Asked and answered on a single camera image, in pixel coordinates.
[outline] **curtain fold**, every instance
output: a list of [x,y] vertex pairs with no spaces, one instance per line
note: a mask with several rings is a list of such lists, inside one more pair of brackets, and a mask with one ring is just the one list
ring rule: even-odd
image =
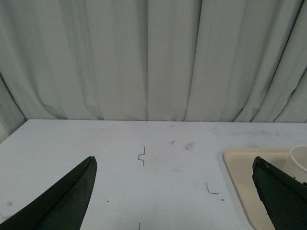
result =
[[[297,112],[289,111],[290,108],[293,108],[295,102],[300,101],[298,100],[298,94],[301,99],[307,100],[307,94],[304,93],[306,88],[302,90],[302,86],[294,94],[299,84],[304,85],[302,78],[307,68],[306,21],[307,4],[303,4],[268,93],[253,121],[302,122],[307,120],[307,114],[301,113],[298,119]],[[297,110],[300,110],[300,106],[302,104],[295,105]]]
[[24,122],[24,116],[9,94],[0,75],[0,143],[19,128]]
[[305,122],[303,2],[4,0],[0,72],[26,119]]

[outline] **black mark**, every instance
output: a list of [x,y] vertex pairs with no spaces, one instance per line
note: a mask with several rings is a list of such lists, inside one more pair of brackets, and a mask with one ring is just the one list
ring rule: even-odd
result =
[[213,194],[213,195],[219,194],[219,193],[211,193],[211,192],[209,191],[209,187],[208,187],[208,183],[207,183],[207,182],[206,182],[206,187],[207,187],[207,191],[208,191],[209,194]]
[[140,159],[140,156],[144,156],[144,155],[145,155],[145,146],[144,146],[144,153],[140,154],[138,157],[138,160],[143,162],[143,166],[145,165],[145,160]]

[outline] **white table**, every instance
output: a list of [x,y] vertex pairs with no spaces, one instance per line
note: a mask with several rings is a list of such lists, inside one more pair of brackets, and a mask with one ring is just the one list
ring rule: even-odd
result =
[[296,144],[307,124],[29,120],[0,144],[0,222],[91,155],[82,230],[253,229],[223,153]]

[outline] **scuff mark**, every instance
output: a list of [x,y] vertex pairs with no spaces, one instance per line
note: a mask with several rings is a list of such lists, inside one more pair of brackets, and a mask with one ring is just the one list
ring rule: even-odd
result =
[[190,149],[192,149],[192,148],[194,148],[194,143],[189,143],[189,144],[187,144],[185,147],[184,147],[184,149],[185,150],[190,150]]

